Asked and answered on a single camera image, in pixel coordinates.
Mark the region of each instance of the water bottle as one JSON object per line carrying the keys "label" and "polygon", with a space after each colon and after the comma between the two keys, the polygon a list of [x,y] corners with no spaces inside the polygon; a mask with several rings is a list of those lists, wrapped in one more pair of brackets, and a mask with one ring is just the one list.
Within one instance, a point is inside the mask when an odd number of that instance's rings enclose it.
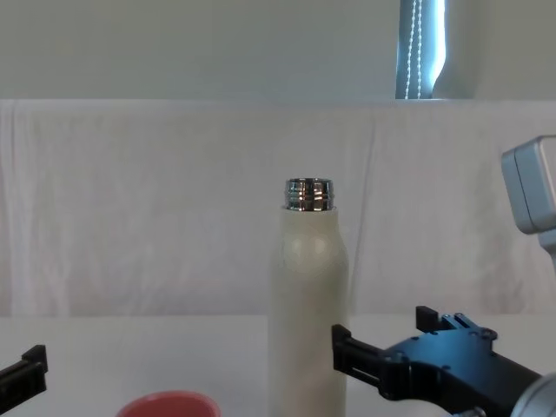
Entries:
{"label": "water bottle", "polygon": [[331,327],[345,323],[347,297],[332,182],[287,181],[270,285],[270,417],[344,417],[346,377],[333,368]]}

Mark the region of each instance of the white table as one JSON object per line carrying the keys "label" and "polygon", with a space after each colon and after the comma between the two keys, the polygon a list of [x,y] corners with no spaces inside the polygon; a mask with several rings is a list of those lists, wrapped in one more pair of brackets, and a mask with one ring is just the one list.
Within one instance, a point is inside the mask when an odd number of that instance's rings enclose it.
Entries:
{"label": "white table", "polygon": [[[499,332],[496,350],[541,372],[556,371],[556,320],[551,316],[472,319]],[[354,337],[388,347],[414,330],[408,315],[352,320]],[[10,417],[112,417],[128,401],[169,389],[213,397],[223,417],[266,415],[266,319],[261,316],[2,319],[0,366],[46,344],[48,391]],[[436,417],[430,404],[383,400],[350,380],[348,417]]]}

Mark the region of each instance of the white fabric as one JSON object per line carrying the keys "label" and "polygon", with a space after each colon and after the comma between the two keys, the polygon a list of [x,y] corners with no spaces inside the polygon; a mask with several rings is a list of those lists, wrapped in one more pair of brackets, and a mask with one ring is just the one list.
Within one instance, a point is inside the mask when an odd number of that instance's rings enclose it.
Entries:
{"label": "white fabric", "polygon": [[556,103],[0,107],[0,314],[260,314],[282,189],[334,180],[359,312],[553,311],[502,151]]}

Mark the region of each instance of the wall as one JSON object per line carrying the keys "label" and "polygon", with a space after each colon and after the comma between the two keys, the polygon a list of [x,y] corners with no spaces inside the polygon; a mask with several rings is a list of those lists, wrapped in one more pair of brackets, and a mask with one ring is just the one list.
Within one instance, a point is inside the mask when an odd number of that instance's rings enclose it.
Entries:
{"label": "wall", "polygon": [[554,99],[553,0],[447,0],[447,64],[435,96]]}
{"label": "wall", "polygon": [[391,0],[2,0],[0,98],[394,97]]}

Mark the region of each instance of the black clamp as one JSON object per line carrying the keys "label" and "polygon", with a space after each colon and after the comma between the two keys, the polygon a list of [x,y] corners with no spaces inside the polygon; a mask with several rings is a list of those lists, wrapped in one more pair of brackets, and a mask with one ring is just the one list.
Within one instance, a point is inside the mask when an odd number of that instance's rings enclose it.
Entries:
{"label": "black clamp", "polygon": [[377,387],[387,400],[424,400],[450,414],[481,409],[488,417],[510,417],[518,398],[540,375],[493,351],[496,332],[462,313],[416,308],[423,334],[388,349],[332,327],[334,369]]}
{"label": "black clamp", "polygon": [[46,347],[37,345],[21,360],[0,371],[0,414],[46,390],[44,374],[49,370]]}

